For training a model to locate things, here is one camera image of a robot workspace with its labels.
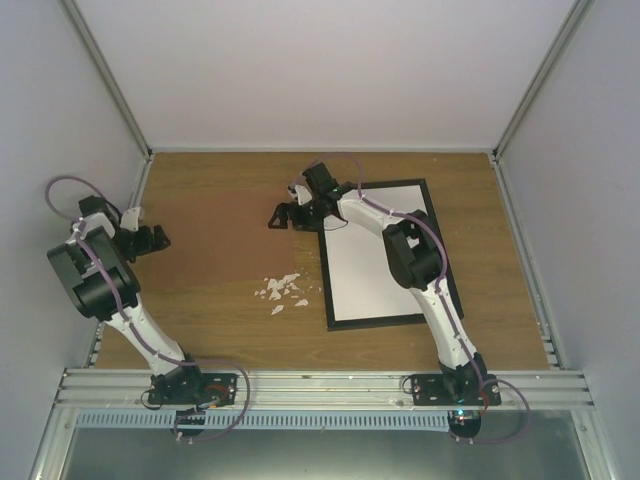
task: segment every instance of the black picture frame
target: black picture frame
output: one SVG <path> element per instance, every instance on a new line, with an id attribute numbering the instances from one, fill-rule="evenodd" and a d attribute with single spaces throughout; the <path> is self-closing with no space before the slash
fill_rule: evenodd
<path id="1" fill-rule="evenodd" d="M 386 182 L 370 182 L 363 183 L 362 188 L 389 188 L 389 187 L 408 187 L 408 186 L 420 186 L 422 192 L 422 198 L 427 210 L 429 220 L 432 221 L 434 231 L 438 238 L 442 242 L 447 252 L 447 246 L 442 238 L 442 232 L 440 231 L 440 225 L 438 224 L 438 218 L 436 211 L 429 195 L 429 188 L 427 182 L 423 178 L 409 179 L 409 180 L 392 180 Z M 385 317 L 373 317 L 373 318 L 359 318 L 353 320 L 336 320 L 335 311 L 333 307 L 333 294 L 331 292 L 331 273 L 329 271 L 329 258 L 327 254 L 327 238 L 324 230 L 318 232 L 318 243 L 320 246 L 320 267 L 322 270 L 322 286 L 324 289 L 324 303 L 325 313 L 327 317 L 327 330 L 330 332 L 340 330 L 352 330 L 356 328 L 375 328 L 375 327 L 390 327 L 395 325 L 411 325 L 425 322 L 424 316 L 419 313 L 410 315 L 393 315 Z M 458 316 L 462 320 L 464 318 L 464 311 L 462 309 L 462 303 L 460 301 L 460 295 L 458 294 L 458 288 L 456 286 L 455 278 L 453 275 L 453 268 L 451 261 L 449 261 L 449 267 L 447 269 L 447 281 L 449 284 L 449 293 L 451 294 L 451 301 L 458 313 Z"/>

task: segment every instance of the white paper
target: white paper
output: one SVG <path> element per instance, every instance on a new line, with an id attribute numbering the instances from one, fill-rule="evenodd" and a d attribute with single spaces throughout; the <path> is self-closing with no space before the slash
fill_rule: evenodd
<path id="1" fill-rule="evenodd" d="M 365 192 L 397 211 L 426 212 L 420 185 Z M 413 295 L 391 276 L 381 237 L 350 223 L 325 232 L 325 238 L 336 321 L 421 313 Z"/>

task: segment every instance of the metal vent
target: metal vent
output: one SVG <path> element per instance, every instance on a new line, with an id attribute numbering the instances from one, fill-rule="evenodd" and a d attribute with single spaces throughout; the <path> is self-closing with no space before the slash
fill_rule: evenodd
<path id="1" fill-rule="evenodd" d="M 238 414 L 235 410 L 209 410 L 204 425 L 184 428 L 225 428 Z M 78 416 L 80 428 L 171 428 L 175 411 L 86 409 Z M 449 429 L 446 412 L 248 412 L 237 428 L 245 430 L 430 430 Z"/>

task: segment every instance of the cable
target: cable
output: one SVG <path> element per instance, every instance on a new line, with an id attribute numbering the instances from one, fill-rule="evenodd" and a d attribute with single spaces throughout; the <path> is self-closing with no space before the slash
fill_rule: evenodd
<path id="1" fill-rule="evenodd" d="M 91 190 L 93 190 L 100 198 L 103 198 L 106 200 L 103 193 L 100 190 L 98 190 L 98 187 L 96 187 L 93 183 L 85 180 L 84 178 L 76 177 L 75 175 L 58 175 L 57 177 L 53 177 L 51 180 L 47 182 L 47 185 L 44 187 L 44 201 L 47 203 L 47 206 L 51 209 L 53 213 L 55 213 L 61 218 L 64 218 L 65 220 L 71 220 L 72 222 L 75 222 L 76 220 L 78 220 L 78 218 L 61 212 L 53 205 L 53 202 L 51 201 L 51 187 L 53 187 L 56 183 L 60 182 L 61 180 L 73 180 L 74 182 L 82 183 L 83 185 L 86 185 Z M 120 213 L 120 210 L 118 210 L 111 202 L 107 201 L 107 203 L 111 205 L 113 208 L 115 208 L 118 213 Z"/>
<path id="2" fill-rule="evenodd" d="M 107 272 L 106 268 L 104 267 L 104 265 L 102 265 L 102 262 L 100 261 L 100 259 L 98 258 L 98 256 L 95 254 L 95 252 L 91 249 L 91 247 L 89 247 L 89 245 L 87 245 L 87 243 L 84 241 L 84 239 L 82 238 L 82 234 L 84 232 L 84 229 L 86 227 L 86 222 L 82 219 L 76 219 L 74 217 L 68 216 L 64 213 L 62 213 L 61 211 L 59 211 L 51 202 L 51 198 L 50 198 L 50 192 L 51 192 L 51 187 L 59 182 L 60 180 L 75 180 L 78 181 L 84 185 L 87 185 L 89 188 L 91 188 L 94 192 L 96 192 L 100 197 L 104 198 L 104 195 L 102 194 L 102 192 L 100 190 L 98 190 L 98 188 L 96 188 L 92 183 L 80 178 L 80 177 L 75 177 L 73 175 L 59 175 L 57 177 L 52 178 L 48 183 L 47 186 L 45 187 L 45 201 L 47 203 L 47 206 L 51 209 L 51 211 L 53 211 L 53 213 L 55 213 L 56 215 L 65 218 L 67 220 L 71 220 L 72 222 L 76 222 L 77 221 L 77 225 L 74 227 L 74 240 L 76 241 L 76 243 L 78 244 L 78 246 L 80 246 L 80 248 L 82 248 L 82 250 L 87 254 L 87 257 L 89 257 L 89 259 L 93 262 L 94 266 L 96 267 L 96 269 L 98 270 L 98 272 L 100 273 L 100 275 L 102 276 L 102 278 L 104 279 L 105 283 L 107 284 L 107 286 L 109 287 L 109 289 L 111 290 L 111 293 L 113 294 L 113 298 L 116 302 L 116 309 L 118 311 L 118 313 L 122 316 L 125 325 L 128 325 L 129 328 L 131 329 L 131 332 L 133 333 L 134 337 L 136 337 L 136 340 L 138 340 L 138 342 L 144 347 L 145 350 L 147 350 L 149 353 L 151 353 L 154 356 L 157 356 L 158 358 L 171 363 L 173 365 L 176 366 L 180 366 L 180 367 L 197 367 L 200 365 L 225 365 L 225 366 L 230 366 L 235 368 L 236 370 L 238 370 L 243 378 L 244 381 L 246 383 L 246 388 L 247 388 L 247 395 L 244 401 L 244 405 L 242 407 L 242 410 L 240 411 L 240 413 L 238 414 L 238 416 L 235 418 L 235 420 L 224 430 L 222 430 L 221 432 L 212 435 L 212 436 L 208 436 L 205 438 L 200 438 L 197 440 L 193 440 L 190 439 L 190 443 L 193 443 L 194 441 L 197 442 L 203 442 L 203 441 L 208 441 L 208 440 L 214 440 L 216 438 L 220 438 L 221 436 L 229 433 L 231 430 L 233 430 L 237 425 L 239 425 L 245 418 L 246 414 L 247 414 L 247 410 L 249 408 L 249 402 L 251 400 L 251 382 L 249 380 L 249 375 L 247 373 L 247 371 L 240 366 L 239 364 L 229 361 L 229 360 L 220 360 L 220 359 L 211 359 L 211 360 L 201 360 L 199 362 L 185 362 L 185 361 L 181 361 L 181 360 L 175 360 L 171 357 L 167 357 L 166 355 L 156 351 L 153 349 L 153 347 L 151 347 L 140 335 L 140 332 L 138 332 L 138 330 L 135 328 L 135 326 L 133 325 L 133 323 L 131 322 L 131 318 L 129 318 L 129 316 L 127 315 L 127 313 L 124 310 L 124 306 L 122 304 L 122 297 L 120 296 L 120 292 L 118 292 L 118 288 L 116 287 L 115 283 L 113 282 L 113 280 L 111 279 L 111 276 L 109 275 L 109 272 Z M 179 422 L 179 417 L 176 416 L 176 424 L 174 426 L 174 434 L 177 435 L 177 424 Z"/>
<path id="3" fill-rule="evenodd" d="M 329 154 L 324 154 L 324 155 L 320 155 L 319 157 L 317 157 L 315 160 L 313 160 L 306 168 L 305 170 L 307 170 L 308 168 L 313 167 L 314 165 L 317 165 L 318 163 L 322 162 L 323 160 L 326 159 L 331 159 L 331 158 L 335 158 L 335 157 L 339 157 L 339 156 L 343 156 L 346 158 L 349 158 L 350 160 L 353 161 L 353 163 L 355 163 L 356 167 L 358 168 L 358 197 L 360 197 L 360 200 L 362 200 L 362 202 L 366 203 L 367 205 L 369 205 L 370 207 L 378 210 L 381 213 L 384 213 L 385 215 L 390 215 L 396 218 L 401 218 L 403 220 L 409 220 L 411 222 L 413 222 L 414 224 L 418 225 L 427 235 L 429 235 L 431 237 L 431 239 L 433 240 L 433 242 L 436 245 L 436 248 L 438 249 L 438 252 L 440 253 L 440 257 L 442 258 L 442 270 L 440 272 L 440 275 L 438 276 L 438 278 L 436 279 L 436 284 L 435 284 L 435 292 L 436 294 L 438 294 L 438 296 L 440 297 L 440 301 L 442 302 L 442 306 L 444 307 L 445 313 L 447 314 L 447 318 L 449 319 L 449 323 L 451 324 L 451 328 L 453 329 L 454 335 L 458 338 L 458 341 L 460 342 L 460 345 L 462 347 L 462 349 L 464 350 L 467 358 L 469 359 L 469 363 L 471 363 L 471 366 L 476 374 L 476 376 L 478 377 L 478 391 L 480 392 L 480 394 L 484 393 L 483 392 L 483 388 L 491 383 L 498 383 L 498 384 L 503 384 L 506 385 L 507 387 L 509 387 L 510 389 L 512 389 L 517 395 L 518 397 L 520 397 L 520 399 L 522 400 L 522 403 L 524 404 L 525 407 L 525 412 L 526 412 L 526 421 L 524 426 L 515 434 L 505 437 L 505 438 L 500 438 L 500 439 L 487 439 L 487 440 L 476 440 L 473 441 L 472 439 L 468 439 L 469 443 L 478 443 L 478 444 L 490 444 L 490 445 L 496 445 L 496 444 L 501 444 L 501 443 L 507 443 L 513 440 L 517 440 L 519 438 L 521 438 L 522 436 L 524 436 L 527 431 L 529 430 L 529 427 L 531 426 L 531 407 L 529 406 L 529 402 L 527 401 L 527 399 L 525 398 L 524 394 L 512 383 L 507 382 L 506 380 L 502 380 L 502 379 L 493 379 L 493 380 L 484 380 L 482 378 L 482 373 L 480 372 L 480 367 L 478 366 L 477 362 L 475 361 L 475 359 L 473 358 L 473 355 L 471 354 L 471 351 L 469 350 L 469 347 L 467 346 L 466 342 L 463 340 L 462 335 L 460 334 L 460 330 L 458 329 L 458 326 L 456 325 L 456 322 L 453 318 L 453 314 L 451 313 L 451 310 L 449 309 L 449 305 L 447 304 L 447 302 L 444 300 L 444 298 L 442 298 L 442 289 L 440 288 L 440 282 L 442 280 L 444 280 L 444 278 L 447 275 L 447 268 L 448 268 L 448 258 L 447 258 L 447 254 L 445 252 L 444 249 L 444 245 L 442 244 L 442 241 L 440 240 L 440 238 L 438 238 L 438 236 L 435 234 L 435 232 L 429 228 L 429 226 L 427 224 L 425 224 L 424 222 L 422 222 L 420 219 L 409 215 L 408 213 L 404 213 L 404 212 L 397 212 L 389 207 L 386 207 L 382 204 L 379 204 L 377 202 L 374 202 L 373 200 L 369 200 L 366 195 L 364 195 L 362 193 L 362 183 L 363 183 L 363 179 L 364 179 L 364 170 L 362 168 L 362 163 L 360 163 L 360 160 L 353 154 L 350 153 L 343 153 L 343 152 L 334 152 L 334 153 L 329 153 Z M 302 175 L 302 173 L 300 173 L 298 175 L 298 177 L 296 178 L 294 183 L 298 183 L 301 179 L 303 179 L 304 176 Z M 456 441 L 460 441 L 460 439 L 462 437 L 459 437 L 457 435 L 455 435 L 452 431 L 449 431 L 450 435 L 452 435 Z"/>

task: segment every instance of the metal bracket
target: metal bracket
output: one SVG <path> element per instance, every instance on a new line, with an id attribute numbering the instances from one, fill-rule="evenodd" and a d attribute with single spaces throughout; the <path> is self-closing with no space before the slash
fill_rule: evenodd
<path id="1" fill-rule="evenodd" d="M 235 403 L 238 375 L 233 373 L 203 373 L 202 379 L 204 380 L 202 383 L 204 385 L 204 394 L 199 396 L 201 405 L 213 402 L 218 407 L 224 407 Z M 170 400 L 163 397 L 160 391 L 151 389 L 147 401 L 149 405 L 189 405 L 193 403 L 193 399 L 194 391 L 189 388 L 172 396 Z"/>
<path id="2" fill-rule="evenodd" d="M 486 375 L 485 380 L 495 380 L 495 375 Z M 485 385 L 482 391 L 486 395 L 489 406 L 502 405 L 500 397 L 500 389 L 495 383 Z M 416 406 L 450 406 L 456 402 L 451 398 L 451 394 L 444 385 L 444 375 L 435 374 L 416 374 L 411 376 L 411 392 L 413 396 L 413 404 Z M 464 406 L 482 407 L 485 405 L 485 398 L 478 396 L 465 401 Z"/>

